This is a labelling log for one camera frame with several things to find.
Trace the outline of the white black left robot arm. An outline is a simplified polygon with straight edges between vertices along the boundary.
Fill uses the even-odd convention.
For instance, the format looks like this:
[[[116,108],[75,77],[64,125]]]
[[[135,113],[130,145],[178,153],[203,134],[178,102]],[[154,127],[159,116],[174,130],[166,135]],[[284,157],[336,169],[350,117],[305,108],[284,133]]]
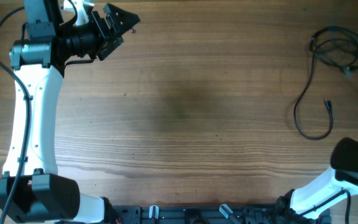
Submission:
[[[83,1],[25,1],[27,20],[5,70],[15,81],[11,145],[0,177],[0,222],[122,223],[105,197],[59,176],[55,118],[65,69],[104,60],[140,19],[112,4],[105,17]]]

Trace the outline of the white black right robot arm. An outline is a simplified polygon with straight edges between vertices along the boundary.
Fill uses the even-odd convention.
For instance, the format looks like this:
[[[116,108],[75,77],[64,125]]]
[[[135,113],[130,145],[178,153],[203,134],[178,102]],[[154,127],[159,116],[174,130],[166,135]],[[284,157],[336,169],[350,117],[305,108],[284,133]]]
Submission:
[[[275,209],[277,223],[310,223],[327,209],[347,199],[349,222],[351,197],[358,195],[358,141],[341,139],[334,147],[330,166],[309,184],[280,197]]]

